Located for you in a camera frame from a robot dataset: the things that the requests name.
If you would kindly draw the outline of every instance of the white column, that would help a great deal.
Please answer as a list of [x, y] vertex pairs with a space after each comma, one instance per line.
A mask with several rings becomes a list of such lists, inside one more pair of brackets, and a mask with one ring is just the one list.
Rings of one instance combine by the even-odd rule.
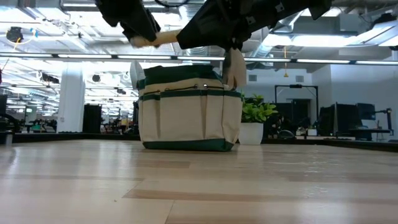
[[66, 62], [62, 72], [57, 132], [81, 132], [85, 105], [82, 63]]

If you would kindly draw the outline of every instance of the metal frame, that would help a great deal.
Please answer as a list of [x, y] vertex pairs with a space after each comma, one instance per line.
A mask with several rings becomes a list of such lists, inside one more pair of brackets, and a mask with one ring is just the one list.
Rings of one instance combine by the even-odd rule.
[[318, 95], [318, 86], [309, 86], [309, 85], [276, 85], [275, 86], [275, 103], [278, 103], [278, 87], [289, 87], [289, 88], [314, 88], [315, 89], [315, 98], [317, 100], [317, 121], [319, 118], [319, 95]]

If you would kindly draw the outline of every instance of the bag pocket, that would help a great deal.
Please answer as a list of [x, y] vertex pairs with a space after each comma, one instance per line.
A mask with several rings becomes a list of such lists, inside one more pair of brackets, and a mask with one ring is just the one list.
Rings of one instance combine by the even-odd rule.
[[205, 139], [223, 139], [223, 101], [224, 90], [205, 90], [206, 127]]
[[161, 141], [204, 139], [206, 99], [201, 95], [201, 90], [160, 93]]
[[242, 119], [242, 95], [235, 91], [224, 91], [223, 133], [225, 140], [235, 143], [238, 140]]
[[142, 142], [158, 141], [160, 138], [160, 95], [144, 95], [139, 108], [139, 133]]

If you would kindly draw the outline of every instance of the computer monitor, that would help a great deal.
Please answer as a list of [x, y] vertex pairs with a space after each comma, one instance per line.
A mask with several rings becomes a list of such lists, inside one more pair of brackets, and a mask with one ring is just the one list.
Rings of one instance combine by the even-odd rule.
[[276, 110], [287, 119], [292, 119], [292, 103], [275, 103]]
[[321, 136], [333, 135], [333, 123], [335, 122], [335, 106], [322, 107], [318, 118], [318, 133]]
[[336, 103], [337, 128], [340, 134], [349, 133], [350, 129], [362, 126], [359, 118], [358, 107], [356, 105], [345, 105]]
[[376, 120], [376, 114], [374, 113], [375, 107], [369, 103], [358, 103], [356, 105], [358, 107], [359, 118], [365, 120]]

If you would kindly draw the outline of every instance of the black stand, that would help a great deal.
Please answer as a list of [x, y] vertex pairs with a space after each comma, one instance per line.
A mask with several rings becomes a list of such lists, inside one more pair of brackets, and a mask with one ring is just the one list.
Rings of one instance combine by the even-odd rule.
[[387, 108], [385, 110], [375, 111], [374, 114], [377, 114], [377, 113], [387, 114], [388, 130], [390, 130], [390, 136], [393, 136], [394, 135], [394, 130], [392, 129], [392, 124], [391, 124], [391, 112], [392, 112], [392, 109], [391, 108]]
[[275, 86], [275, 103], [278, 103], [278, 87], [289, 87], [289, 88], [314, 88], [315, 89], [315, 97], [317, 99], [317, 121], [319, 118], [319, 95], [318, 95], [318, 86], [303, 86], [303, 85], [276, 85]]

